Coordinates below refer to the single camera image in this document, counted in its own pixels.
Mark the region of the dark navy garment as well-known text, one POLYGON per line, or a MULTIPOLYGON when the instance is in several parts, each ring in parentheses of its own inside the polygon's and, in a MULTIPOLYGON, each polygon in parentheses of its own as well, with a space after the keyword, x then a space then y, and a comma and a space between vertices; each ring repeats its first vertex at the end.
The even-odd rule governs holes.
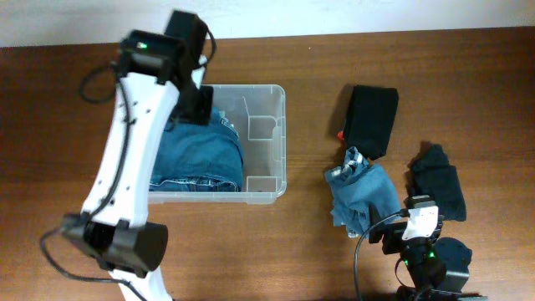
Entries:
POLYGON ((449 162, 441 145, 424 145, 409 168, 412 196, 430 196, 447 221, 466 221, 466 203, 457 169, 449 162))

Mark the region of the clear plastic storage bin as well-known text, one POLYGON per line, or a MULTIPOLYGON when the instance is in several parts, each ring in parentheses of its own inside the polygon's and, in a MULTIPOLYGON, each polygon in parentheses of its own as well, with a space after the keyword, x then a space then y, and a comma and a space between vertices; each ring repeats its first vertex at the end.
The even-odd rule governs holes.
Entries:
POLYGON ((234 124, 244 153, 240 192, 151 191, 150 204, 167 202, 274 203, 287 188, 286 94, 276 84, 222 84, 213 104, 234 124))

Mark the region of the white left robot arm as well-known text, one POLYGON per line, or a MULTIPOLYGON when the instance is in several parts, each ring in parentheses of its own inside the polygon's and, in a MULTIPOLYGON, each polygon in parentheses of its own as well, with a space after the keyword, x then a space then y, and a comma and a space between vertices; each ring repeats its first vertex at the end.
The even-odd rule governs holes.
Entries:
POLYGON ((194 13, 175 10, 164 33, 133 30, 111 65, 115 111, 95 182, 59 234, 110 273, 127 300, 169 300, 161 273, 168 228, 148 222, 151 172, 169 120, 207 125, 213 90, 202 85, 213 35, 194 13))

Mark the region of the blue denim shirt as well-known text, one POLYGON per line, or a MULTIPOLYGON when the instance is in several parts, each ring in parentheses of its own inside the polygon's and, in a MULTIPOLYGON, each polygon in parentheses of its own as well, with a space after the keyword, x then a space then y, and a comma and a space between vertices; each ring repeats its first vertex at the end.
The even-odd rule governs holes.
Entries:
POLYGON ((369 163, 354 146, 346 150, 343 164, 326 171, 324 177, 333 196, 333 224, 345 227, 350 238, 361 236, 370 227, 371 205, 382 218, 401 209, 385 169, 369 163))

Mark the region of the black garment with orange tips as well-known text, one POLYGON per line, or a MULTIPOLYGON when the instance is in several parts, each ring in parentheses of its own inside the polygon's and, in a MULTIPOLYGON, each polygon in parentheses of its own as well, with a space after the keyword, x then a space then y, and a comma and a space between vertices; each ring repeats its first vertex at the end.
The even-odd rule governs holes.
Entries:
POLYGON ((346 84, 341 93, 342 121, 337 138, 366 159, 386 155, 399 104, 396 88, 346 84))

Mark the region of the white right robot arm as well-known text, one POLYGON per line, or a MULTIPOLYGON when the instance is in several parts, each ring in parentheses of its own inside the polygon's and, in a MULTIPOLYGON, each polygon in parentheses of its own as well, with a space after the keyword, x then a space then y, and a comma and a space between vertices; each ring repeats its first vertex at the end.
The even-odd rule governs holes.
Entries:
POLYGON ((396 292, 398 300, 487 300, 479 293, 464 293, 469 280, 472 250, 453 237, 442 237, 445 218, 428 195, 413 196, 409 206, 391 215, 390 222, 374 205, 369 206, 369 243, 382 244, 385 255, 397 254, 412 280, 396 292))

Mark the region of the dark blue jeans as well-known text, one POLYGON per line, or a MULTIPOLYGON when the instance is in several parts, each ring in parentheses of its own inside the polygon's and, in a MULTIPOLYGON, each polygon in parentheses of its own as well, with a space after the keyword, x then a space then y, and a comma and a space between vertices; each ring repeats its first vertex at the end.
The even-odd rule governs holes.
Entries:
POLYGON ((240 192, 243 166, 239 134, 226 112, 214 107, 207 125, 167 122, 149 190, 240 192))

